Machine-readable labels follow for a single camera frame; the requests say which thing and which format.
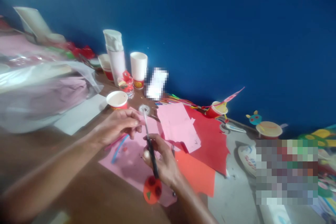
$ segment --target blue wall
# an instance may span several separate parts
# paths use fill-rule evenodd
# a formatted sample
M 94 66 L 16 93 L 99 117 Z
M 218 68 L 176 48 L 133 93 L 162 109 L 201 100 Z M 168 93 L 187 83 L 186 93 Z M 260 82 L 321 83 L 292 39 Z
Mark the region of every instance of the blue wall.
M 336 0 L 0 0 L 37 8 L 50 28 L 105 51 L 103 29 L 122 32 L 126 53 L 166 67 L 168 91 L 209 105 L 245 90 L 228 116 L 288 123 L 295 136 L 335 123 Z

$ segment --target hand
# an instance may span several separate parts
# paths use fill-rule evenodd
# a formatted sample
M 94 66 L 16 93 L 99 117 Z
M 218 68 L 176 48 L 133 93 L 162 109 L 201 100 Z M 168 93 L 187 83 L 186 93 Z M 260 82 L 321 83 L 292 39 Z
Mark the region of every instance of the hand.
M 95 140 L 103 146 L 113 143 L 123 133 L 134 139 L 136 132 L 141 133 L 140 118 L 135 110 L 115 110 L 93 132 Z
M 158 134 L 149 134 L 149 137 L 152 139 L 154 150 L 161 154 L 160 160 L 156 158 L 157 170 L 161 181 L 170 188 L 176 187 L 182 175 L 172 150 Z M 142 157 L 145 163 L 153 169 L 151 157 L 147 149 L 143 152 Z

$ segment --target pink paper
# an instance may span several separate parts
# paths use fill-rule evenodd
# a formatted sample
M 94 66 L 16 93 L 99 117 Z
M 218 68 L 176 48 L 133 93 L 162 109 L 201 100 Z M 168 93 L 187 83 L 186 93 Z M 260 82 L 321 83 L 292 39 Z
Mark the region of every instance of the pink paper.
M 30 43 L 23 34 L 0 37 L 0 53 L 6 56 L 29 51 L 41 51 L 42 46 Z
M 184 142 L 189 153 L 201 147 L 201 141 L 193 126 L 183 103 L 174 103 L 159 106 L 158 117 L 166 140 Z
M 147 118 L 148 132 L 162 134 L 160 123 L 153 118 Z M 136 133 L 134 140 L 129 137 L 125 140 L 123 146 L 117 154 L 115 163 L 112 164 L 112 158 L 119 146 L 119 142 L 112 146 L 111 152 L 107 157 L 100 160 L 99 163 L 118 175 L 120 178 L 143 192 L 147 177 L 153 175 L 150 169 L 142 159 L 144 147 L 147 142 L 143 139 L 146 136 L 146 128 L 142 126 L 142 133 Z M 176 202 L 177 198 L 172 196 L 173 191 L 162 183 L 162 194 L 159 203 L 165 207 Z

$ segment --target clear plastic bag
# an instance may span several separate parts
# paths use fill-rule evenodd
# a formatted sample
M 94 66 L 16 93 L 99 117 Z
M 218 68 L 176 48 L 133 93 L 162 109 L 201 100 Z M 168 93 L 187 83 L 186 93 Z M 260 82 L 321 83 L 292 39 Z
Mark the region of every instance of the clear plastic bag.
M 71 85 L 63 85 L 65 81 L 76 81 L 75 86 L 79 85 L 80 88 L 85 81 L 87 90 L 73 91 Z M 103 85 L 95 79 L 95 71 L 80 62 L 55 61 L 1 74 L 0 126 L 12 133 L 37 130 L 53 124 L 66 110 L 100 93 L 102 89 Z M 50 97 L 51 100 L 57 99 L 57 102 L 54 100 L 49 104 L 47 99 Z

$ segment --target wooden table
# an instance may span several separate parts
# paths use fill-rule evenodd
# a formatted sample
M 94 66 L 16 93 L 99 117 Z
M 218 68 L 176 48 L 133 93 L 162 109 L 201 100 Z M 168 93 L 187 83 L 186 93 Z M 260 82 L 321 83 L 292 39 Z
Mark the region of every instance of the wooden table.
M 98 74 L 97 80 L 104 85 L 100 93 L 103 96 L 118 90 L 102 73 Z M 141 104 L 156 111 L 155 103 L 147 100 L 142 91 L 136 90 L 129 105 L 138 109 Z M 110 108 L 104 109 L 73 136 L 54 126 L 26 134 L 8 134 L 0 130 L 3 188 L 86 135 L 111 112 Z M 101 150 L 51 207 L 65 211 L 73 223 L 186 223 L 179 201 L 168 208 L 160 204 L 149 205 L 142 192 L 100 165 L 98 161 L 107 154 Z M 201 198 L 207 205 L 206 195 L 201 195 Z

